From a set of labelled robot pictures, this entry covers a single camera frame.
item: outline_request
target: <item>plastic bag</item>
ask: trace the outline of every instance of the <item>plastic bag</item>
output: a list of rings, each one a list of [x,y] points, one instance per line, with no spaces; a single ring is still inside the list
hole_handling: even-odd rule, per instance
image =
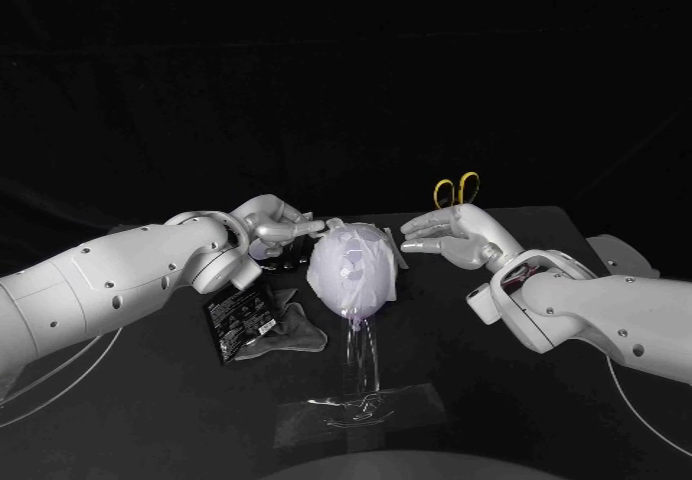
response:
[[[310,259],[307,282],[329,309],[359,329],[388,301],[396,300],[396,263],[385,233],[365,223],[327,221]]]

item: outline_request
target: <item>scissors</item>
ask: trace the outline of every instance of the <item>scissors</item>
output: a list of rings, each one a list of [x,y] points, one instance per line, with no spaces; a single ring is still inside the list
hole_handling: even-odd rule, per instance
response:
[[[438,200],[437,200],[437,194],[438,194],[438,191],[440,191],[440,187],[445,184],[450,184],[450,188],[451,188],[451,196],[448,198],[451,198],[451,204],[448,205],[450,207],[453,205],[456,205],[458,203],[458,205],[463,205],[464,203],[464,186],[466,186],[466,179],[469,177],[474,176],[476,177],[476,191],[473,192],[473,195],[471,195],[471,198],[469,199],[469,201],[466,203],[471,203],[473,202],[473,199],[476,198],[476,194],[479,193],[479,188],[480,188],[480,177],[479,177],[479,174],[476,172],[469,172],[469,173],[464,173],[463,177],[461,177],[461,180],[458,181],[458,198],[457,198],[457,195],[456,195],[456,192],[454,192],[454,183],[451,182],[451,180],[448,178],[445,178],[444,180],[440,180],[437,182],[437,185],[435,185],[435,191],[433,193],[433,200],[435,201],[435,207],[438,209],[441,209],[443,207],[440,206],[440,203],[438,203]]]

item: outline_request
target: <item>black table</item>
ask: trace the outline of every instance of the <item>black table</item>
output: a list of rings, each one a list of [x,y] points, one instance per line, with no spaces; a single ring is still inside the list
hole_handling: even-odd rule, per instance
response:
[[[558,249],[607,274],[561,209],[489,213],[525,248]],[[401,242],[398,227],[412,217],[345,221],[391,227]],[[503,323],[486,326],[466,304],[466,294],[490,279],[487,270],[463,271],[435,255],[405,258],[398,300],[378,314],[382,388],[431,382],[451,420],[388,434],[386,448],[494,457],[568,479],[689,477],[691,459],[627,409],[603,354],[581,342],[545,355],[529,351]],[[177,290],[166,307],[125,327],[68,394],[0,430],[1,474],[244,479],[345,453],[339,444],[272,449],[275,406],[340,393],[342,320],[316,297],[306,270],[267,280],[277,289],[300,289],[296,300],[330,337],[321,353],[270,352],[221,367],[202,312],[213,294]],[[616,371],[644,416],[691,448],[689,386]]]

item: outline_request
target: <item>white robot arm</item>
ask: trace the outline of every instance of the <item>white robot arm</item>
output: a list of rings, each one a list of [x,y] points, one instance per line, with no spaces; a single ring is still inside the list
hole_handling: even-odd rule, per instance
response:
[[[493,277],[469,305],[486,324],[502,318],[531,350],[582,340],[620,365],[692,384],[691,283],[597,278],[562,252],[525,251],[471,204],[422,215],[401,231],[404,252],[438,253],[469,270],[487,266]]]
[[[262,195],[231,213],[182,213],[97,238],[0,278],[0,375],[147,316],[177,288],[205,294],[231,282],[245,289],[261,274],[252,240],[278,255],[296,236],[323,228]]]

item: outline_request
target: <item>black curtain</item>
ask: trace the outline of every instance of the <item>black curtain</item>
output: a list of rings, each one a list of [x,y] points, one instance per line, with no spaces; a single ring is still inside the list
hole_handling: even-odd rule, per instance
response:
[[[480,207],[558,205],[683,274],[659,235],[692,151],[680,12],[3,8],[0,274],[262,193],[428,211],[471,170]]]

